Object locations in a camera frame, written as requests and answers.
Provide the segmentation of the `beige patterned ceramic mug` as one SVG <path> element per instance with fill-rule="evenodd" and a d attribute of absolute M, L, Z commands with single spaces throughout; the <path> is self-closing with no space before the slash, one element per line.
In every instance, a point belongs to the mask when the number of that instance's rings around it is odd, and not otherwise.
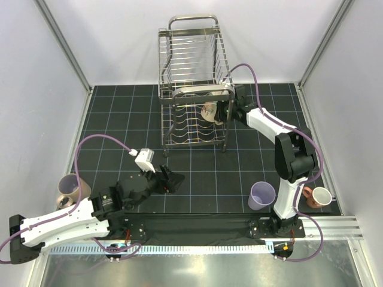
<path fill-rule="evenodd" d="M 200 112 L 202 118 L 208 122 L 217 124 L 217 102 L 218 101 L 227 101 L 227 100 L 215 100 L 215 101 L 207 101 L 203 104 L 202 110 Z"/>

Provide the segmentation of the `tan mug lilac inside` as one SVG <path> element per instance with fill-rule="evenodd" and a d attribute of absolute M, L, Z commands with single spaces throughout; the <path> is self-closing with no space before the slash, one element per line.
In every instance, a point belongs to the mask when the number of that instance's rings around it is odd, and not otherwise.
<path fill-rule="evenodd" d="M 56 200 L 59 209 L 70 207 L 77 201 L 84 200 L 91 195 L 92 189 L 87 182 L 80 178 L 79 187 L 77 176 L 74 173 L 65 175 L 58 183 L 57 189 L 60 193 Z"/>

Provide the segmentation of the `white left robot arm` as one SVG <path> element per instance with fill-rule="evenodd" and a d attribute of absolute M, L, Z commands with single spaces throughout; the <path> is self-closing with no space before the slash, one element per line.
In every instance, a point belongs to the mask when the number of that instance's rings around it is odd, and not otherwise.
<path fill-rule="evenodd" d="M 9 218 L 10 263 L 23 264 L 39 257 L 46 249 L 89 238 L 121 239 L 129 229 L 126 215 L 152 194 L 173 194 L 185 176 L 160 166 L 140 172 L 106 189 L 94 192 L 78 206 L 44 216 Z"/>

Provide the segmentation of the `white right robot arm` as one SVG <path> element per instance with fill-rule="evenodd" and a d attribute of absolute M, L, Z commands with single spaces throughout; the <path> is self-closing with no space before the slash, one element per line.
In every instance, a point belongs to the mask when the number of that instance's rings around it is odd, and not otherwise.
<path fill-rule="evenodd" d="M 260 104 L 260 99 L 249 103 L 242 86 L 224 83 L 218 94 L 228 103 L 219 100 L 216 118 L 240 121 L 260 132 L 274 144 L 274 165 L 280 177 L 279 191 L 269 220 L 270 232 L 285 236 L 297 224 L 298 202 L 303 186 L 316 180 L 322 172 L 323 155 L 312 139 L 307 127 L 296 127 L 273 116 Z"/>

